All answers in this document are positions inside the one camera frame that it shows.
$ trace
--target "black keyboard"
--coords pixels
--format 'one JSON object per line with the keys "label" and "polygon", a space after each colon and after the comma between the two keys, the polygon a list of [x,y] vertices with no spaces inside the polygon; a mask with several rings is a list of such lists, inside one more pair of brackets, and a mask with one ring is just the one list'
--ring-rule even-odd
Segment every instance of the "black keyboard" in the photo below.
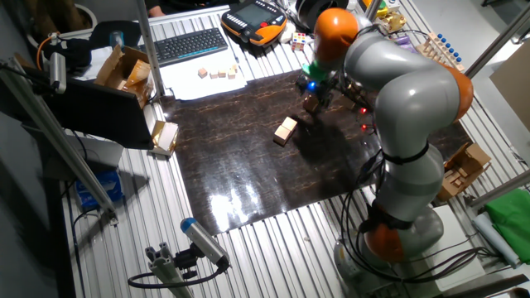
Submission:
{"label": "black keyboard", "polygon": [[[206,29],[155,42],[158,64],[172,65],[185,60],[228,49],[218,28]],[[144,45],[138,50],[146,52]]]}

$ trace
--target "orange and black controller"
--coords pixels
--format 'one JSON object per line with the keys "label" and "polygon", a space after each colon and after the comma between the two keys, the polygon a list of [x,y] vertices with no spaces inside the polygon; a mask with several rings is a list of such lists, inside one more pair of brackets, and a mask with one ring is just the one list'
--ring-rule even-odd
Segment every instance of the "orange and black controller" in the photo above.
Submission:
{"label": "orange and black controller", "polygon": [[278,7],[259,0],[248,0],[225,12],[221,24],[244,42],[265,46],[282,33],[287,17]]}

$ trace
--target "monitor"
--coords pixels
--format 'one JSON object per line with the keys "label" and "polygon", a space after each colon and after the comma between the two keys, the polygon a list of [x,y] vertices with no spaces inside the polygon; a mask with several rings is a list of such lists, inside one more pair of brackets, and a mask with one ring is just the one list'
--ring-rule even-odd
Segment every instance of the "monitor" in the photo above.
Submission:
{"label": "monitor", "polygon": [[[45,72],[31,68],[24,71],[35,79],[50,82]],[[3,94],[0,111],[19,121],[32,122],[1,80],[0,94]],[[47,95],[43,99],[64,128],[104,137],[130,149],[154,147],[134,94],[68,78],[63,94]]]}

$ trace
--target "green cloth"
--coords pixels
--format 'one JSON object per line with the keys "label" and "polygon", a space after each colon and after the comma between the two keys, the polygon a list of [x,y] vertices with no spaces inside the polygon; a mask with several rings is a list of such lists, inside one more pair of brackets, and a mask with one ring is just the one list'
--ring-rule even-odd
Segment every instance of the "green cloth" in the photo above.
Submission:
{"label": "green cloth", "polygon": [[486,204],[486,210],[499,232],[521,262],[530,264],[530,194],[512,190]]}

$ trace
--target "dark wooden work surface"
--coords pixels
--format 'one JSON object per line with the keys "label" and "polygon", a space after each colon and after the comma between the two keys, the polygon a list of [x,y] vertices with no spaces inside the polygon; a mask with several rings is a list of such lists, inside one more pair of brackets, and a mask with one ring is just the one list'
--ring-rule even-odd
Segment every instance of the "dark wooden work surface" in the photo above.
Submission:
{"label": "dark wooden work surface", "polygon": [[[313,118],[294,85],[298,72],[254,80],[241,90],[162,102],[179,124],[176,156],[194,217],[219,233],[352,189],[359,168],[379,149],[359,116],[333,102]],[[285,117],[298,120],[291,140],[272,141]],[[470,142],[457,123],[429,138],[446,160]]]}

